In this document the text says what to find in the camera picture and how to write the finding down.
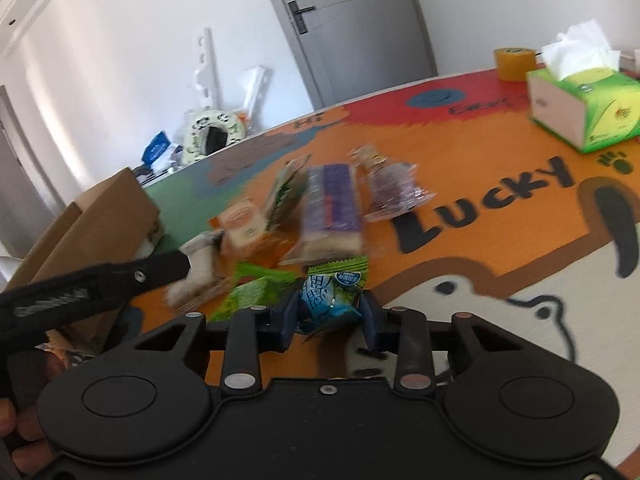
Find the blue package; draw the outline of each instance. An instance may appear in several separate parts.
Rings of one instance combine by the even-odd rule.
[[[142,154],[142,163],[146,167],[151,168],[151,165],[160,158],[160,155],[162,155],[170,145],[171,141],[169,141],[166,133],[160,132],[151,139],[151,142],[146,147],[145,152]]]
[[[300,294],[307,308],[298,324],[300,332],[317,333],[358,322],[361,316],[353,305],[368,275],[366,256],[311,267]]]

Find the gray door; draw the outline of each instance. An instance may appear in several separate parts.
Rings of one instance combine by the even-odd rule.
[[[325,106],[436,75],[414,0],[284,3]]]
[[[0,244],[9,256],[23,258],[53,220],[53,213],[24,173],[0,122]]]

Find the cardboard box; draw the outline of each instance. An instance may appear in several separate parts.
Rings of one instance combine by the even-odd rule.
[[[149,256],[162,236],[159,211],[128,168],[85,191],[42,235],[7,290],[101,263]],[[54,348],[99,354],[119,310],[51,331]]]
[[[547,69],[527,75],[533,118],[583,153],[640,134],[640,82],[608,68],[557,81]]]

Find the human hand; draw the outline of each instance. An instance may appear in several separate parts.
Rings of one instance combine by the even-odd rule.
[[[55,354],[48,352],[45,364],[47,380],[53,380],[64,370],[64,363]],[[32,442],[28,446],[14,450],[11,455],[15,466],[20,471],[34,474],[53,460],[53,453],[44,440],[44,434],[38,423],[36,407],[31,406],[17,414],[9,399],[0,399],[0,438],[6,437],[14,430],[17,430],[24,440]]]

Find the tissue box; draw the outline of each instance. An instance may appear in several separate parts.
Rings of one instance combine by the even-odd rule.
[[[527,75],[533,118],[589,153],[640,134],[640,82],[609,68],[558,81],[549,70]]]

